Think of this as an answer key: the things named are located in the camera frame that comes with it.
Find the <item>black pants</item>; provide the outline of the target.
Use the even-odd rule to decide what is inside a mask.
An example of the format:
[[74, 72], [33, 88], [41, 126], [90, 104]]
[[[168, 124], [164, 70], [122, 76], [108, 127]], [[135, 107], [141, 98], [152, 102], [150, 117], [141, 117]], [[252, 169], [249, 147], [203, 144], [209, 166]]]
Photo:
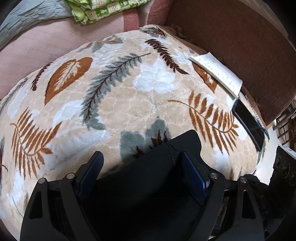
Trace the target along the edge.
[[94, 240], [190, 240], [202, 202], [187, 181], [182, 152], [201, 158], [196, 131], [149, 150], [113, 174], [97, 177], [79, 202]]

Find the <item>black smartphone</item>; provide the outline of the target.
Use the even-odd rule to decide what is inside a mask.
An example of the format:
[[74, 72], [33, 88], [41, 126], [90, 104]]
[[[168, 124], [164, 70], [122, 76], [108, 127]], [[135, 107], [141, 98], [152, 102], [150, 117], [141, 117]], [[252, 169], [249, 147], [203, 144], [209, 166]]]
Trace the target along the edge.
[[237, 99], [232, 108], [232, 113], [244, 127], [250, 138], [252, 139], [256, 150], [262, 151], [264, 142], [263, 128], [258, 121], [249, 112], [241, 100]]

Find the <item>leaf-patterned beige fleece blanket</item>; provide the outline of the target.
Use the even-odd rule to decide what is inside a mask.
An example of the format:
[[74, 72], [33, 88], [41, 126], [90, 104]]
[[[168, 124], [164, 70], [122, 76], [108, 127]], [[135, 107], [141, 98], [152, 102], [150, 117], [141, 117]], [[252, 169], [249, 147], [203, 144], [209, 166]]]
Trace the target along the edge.
[[116, 172], [195, 130], [204, 161], [226, 178], [252, 173], [258, 151], [234, 99], [190, 60], [205, 51], [148, 25], [83, 44], [21, 79], [1, 101], [1, 221], [14, 238], [34, 185], [105, 157]]

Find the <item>white open notebook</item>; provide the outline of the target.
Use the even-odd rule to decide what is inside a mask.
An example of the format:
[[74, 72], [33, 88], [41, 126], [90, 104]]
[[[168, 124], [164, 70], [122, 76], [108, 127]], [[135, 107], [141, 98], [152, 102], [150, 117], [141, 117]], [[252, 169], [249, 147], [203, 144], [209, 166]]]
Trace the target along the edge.
[[238, 99], [243, 81], [212, 53], [208, 52], [198, 56], [191, 55], [189, 59], [214, 77], [233, 98]]

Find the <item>pink bed sheet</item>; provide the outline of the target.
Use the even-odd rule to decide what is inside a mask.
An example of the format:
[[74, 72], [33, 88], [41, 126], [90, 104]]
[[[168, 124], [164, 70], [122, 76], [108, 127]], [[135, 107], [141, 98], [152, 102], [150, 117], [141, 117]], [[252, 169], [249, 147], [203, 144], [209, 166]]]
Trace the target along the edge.
[[[1, 23], [20, 2], [1, 1]], [[149, 1], [87, 25], [76, 22], [73, 16], [37, 23], [1, 48], [1, 97], [31, 72], [85, 43], [147, 24], [163, 25], [172, 4], [172, 1]]]

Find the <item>brown headboard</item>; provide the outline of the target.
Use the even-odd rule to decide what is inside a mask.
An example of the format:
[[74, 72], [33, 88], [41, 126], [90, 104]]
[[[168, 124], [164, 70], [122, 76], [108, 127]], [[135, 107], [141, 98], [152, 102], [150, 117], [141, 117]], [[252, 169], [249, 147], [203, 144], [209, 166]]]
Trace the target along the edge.
[[295, 50], [268, 20], [241, 1], [175, 1], [166, 20], [222, 60], [271, 123], [295, 96]]

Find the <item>grey quilted pillow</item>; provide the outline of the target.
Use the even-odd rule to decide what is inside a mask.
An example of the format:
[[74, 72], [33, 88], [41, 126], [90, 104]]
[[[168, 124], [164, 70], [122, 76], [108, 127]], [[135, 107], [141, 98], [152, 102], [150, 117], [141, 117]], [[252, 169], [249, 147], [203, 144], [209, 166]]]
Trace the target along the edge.
[[71, 16], [66, 1], [21, 1], [1, 23], [1, 48], [17, 34], [37, 23]]

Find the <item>green patterned folded blanket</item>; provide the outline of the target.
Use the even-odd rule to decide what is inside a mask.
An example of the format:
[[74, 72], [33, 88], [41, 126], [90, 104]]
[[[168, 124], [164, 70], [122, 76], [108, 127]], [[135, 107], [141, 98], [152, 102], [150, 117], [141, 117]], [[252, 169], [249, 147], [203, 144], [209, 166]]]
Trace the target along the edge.
[[67, 0], [66, 3], [76, 22], [83, 25], [95, 23], [103, 18], [136, 8], [148, 3], [147, 0]]

